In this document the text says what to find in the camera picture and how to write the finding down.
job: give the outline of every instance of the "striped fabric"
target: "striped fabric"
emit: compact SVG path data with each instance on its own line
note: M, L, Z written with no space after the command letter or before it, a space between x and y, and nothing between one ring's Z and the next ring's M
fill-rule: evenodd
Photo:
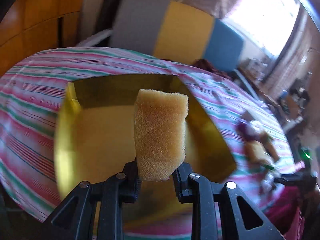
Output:
M112 48L64 48L36 53L0 79L0 179L8 194L28 213L44 221L59 204L54 165L53 138L57 113L68 81L128 73L173 74L187 85L209 114L229 145L237 170L235 181L262 209L281 193L259 195L262 173L247 162L244 142L236 132L240 115L252 108L275 138L283 172L295 170L285 135L270 112L231 81L212 73L156 59L133 51ZM141 237L186 239L190 214L137 228L128 239Z

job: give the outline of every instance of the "chair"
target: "chair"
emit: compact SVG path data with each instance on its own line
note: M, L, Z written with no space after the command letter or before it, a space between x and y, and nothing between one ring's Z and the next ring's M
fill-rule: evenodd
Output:
M112 31L103 30L77 46L94 46L107 37L109 47L187 65L207 59L217 69L239 79L244 90L259 100L236 70L243 37L201 10L171 0L122 0Z

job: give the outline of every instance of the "yellow cushion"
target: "yellow cushion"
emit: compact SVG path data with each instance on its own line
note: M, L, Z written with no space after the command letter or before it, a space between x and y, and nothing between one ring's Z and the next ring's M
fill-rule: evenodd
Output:
M214 17L209 14L171 1L153 55L191 65L203 57L213 24Z

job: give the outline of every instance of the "wooden wardrobe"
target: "wooden wardrobe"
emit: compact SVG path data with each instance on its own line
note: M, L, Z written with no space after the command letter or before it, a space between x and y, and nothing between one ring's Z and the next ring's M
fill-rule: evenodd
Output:
M83 0L16 0L0 22L0 76L45 49L72 47Z

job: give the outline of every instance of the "blue cushion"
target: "blue cushion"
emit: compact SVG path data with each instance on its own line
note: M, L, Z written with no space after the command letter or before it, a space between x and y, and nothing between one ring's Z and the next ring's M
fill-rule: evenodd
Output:
M215 20L204 58L219 70L230 72L237 67L244 39L221 20Z

